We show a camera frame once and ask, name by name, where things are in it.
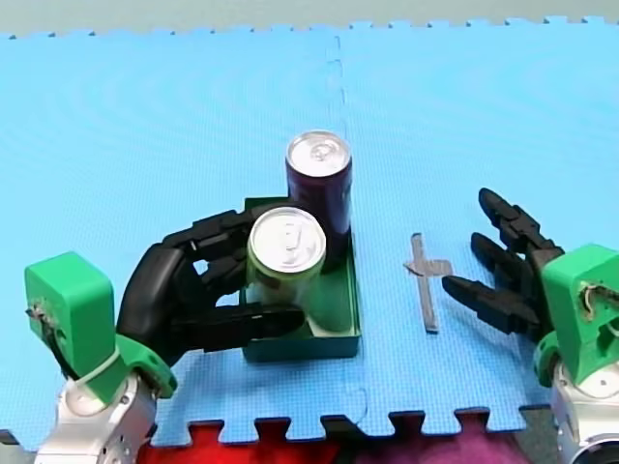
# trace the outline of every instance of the purple fabric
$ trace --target purple fabric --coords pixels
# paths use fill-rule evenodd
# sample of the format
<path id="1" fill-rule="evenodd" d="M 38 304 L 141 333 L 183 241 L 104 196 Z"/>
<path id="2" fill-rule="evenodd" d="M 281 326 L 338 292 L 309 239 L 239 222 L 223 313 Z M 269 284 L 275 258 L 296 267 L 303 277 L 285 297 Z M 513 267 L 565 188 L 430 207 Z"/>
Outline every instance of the purple fabric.
<path id="1" fill-rule="evenodd" d="M 459 417 L 462 432 L 427 437 L 419 432 L 383 442 L 357 457 L 357 464 L 529 464 L 508 433 L 488 433 L 477 416 Z"/>

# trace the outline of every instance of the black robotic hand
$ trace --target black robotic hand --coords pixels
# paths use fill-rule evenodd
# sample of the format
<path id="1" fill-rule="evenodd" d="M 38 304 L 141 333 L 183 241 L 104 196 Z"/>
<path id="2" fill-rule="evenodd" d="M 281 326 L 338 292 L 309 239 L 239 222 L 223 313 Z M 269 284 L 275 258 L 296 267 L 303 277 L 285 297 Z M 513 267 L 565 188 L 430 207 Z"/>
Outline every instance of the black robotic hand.
<path id="1" fill-rule="evenodd" d="M 169 365 L 190 350 L 219 351 L 280 336 L 305 321 L 295 306 L 217 306 L 247 285 L 247 242 L 264 212 L 281 204 L 227 211 L 152 245 L 129 280 L 116 332 L 151 348 Z M 206 261 L 199 273 L 194 263 Z"/>
<path id="2" fill-rule="evenodd" d="M 552 330 L 541 270 L 562 255 L 563 249 L 542 236 L 540 224 L 522 208 L 510 205 L 494 191 L 482 188 L 479 201 L 507 247 L 479 233 L 471 236 L 473 253 L 494 274 L 497 290 L 454 275 L 443 277 L 443 288 L 495 329 L 537 341 Z"/>

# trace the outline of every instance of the can lid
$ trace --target can lid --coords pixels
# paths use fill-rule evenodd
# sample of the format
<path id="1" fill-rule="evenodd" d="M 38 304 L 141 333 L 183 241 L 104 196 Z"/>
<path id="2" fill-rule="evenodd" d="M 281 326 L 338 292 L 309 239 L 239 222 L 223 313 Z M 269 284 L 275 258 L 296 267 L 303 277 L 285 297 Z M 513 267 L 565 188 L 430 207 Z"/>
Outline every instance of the can lid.
<path id="1" fill-rule="evenodd" d="M 296 274 L 320 262 L 327 239 L 310 213 L 293 207 L 267 211 L 253 224 L 250 246 L 257 260 L 279 273 Z"/>
<path id="2" fill-rule="evenodd" d="M 306 176 L 327 177 L 348 165 L 350 149 L 334 133 L 312 130 L 290 142 L 286 158 L 295 170 Z"/>

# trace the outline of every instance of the purple can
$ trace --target purple can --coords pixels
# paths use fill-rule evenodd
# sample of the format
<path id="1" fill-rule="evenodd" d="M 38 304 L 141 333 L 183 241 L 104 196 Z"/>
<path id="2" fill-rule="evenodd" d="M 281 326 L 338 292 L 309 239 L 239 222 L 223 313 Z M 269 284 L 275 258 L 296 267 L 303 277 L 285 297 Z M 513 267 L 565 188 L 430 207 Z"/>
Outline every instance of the purple can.
<path id="1" fill-rule="evenodd" d="M 334 133 L 302 133 L 288 145 L 286 176 L 289 197 L 318 219 L 327 236 L 323 272 L 329 272 L 345 260 L 350 240 L 350 149 Z"/>

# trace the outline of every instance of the green tray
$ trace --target green tray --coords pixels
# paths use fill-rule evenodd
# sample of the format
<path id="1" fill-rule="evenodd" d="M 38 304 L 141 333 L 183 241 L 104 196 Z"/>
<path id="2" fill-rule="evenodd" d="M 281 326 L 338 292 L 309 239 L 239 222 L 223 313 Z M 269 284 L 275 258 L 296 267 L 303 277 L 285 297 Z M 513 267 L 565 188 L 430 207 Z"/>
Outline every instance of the green tray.
<path id="1" fill-rule="evenodd" d="M 285 201 L 285 197 L 246 198 L 245 209 Z M 319 277 L 316 289 L 309 295 L 323 310 L 293 333 L 278 338 L 253 340 L 243 348 L 251 362 L 351 358 L 359 349 L 361 326 L 357 303 L 357 279 L 352 240 L 346 262 L 327 275 Z M 239 303 L 246 302 L 245 289 Z"/>

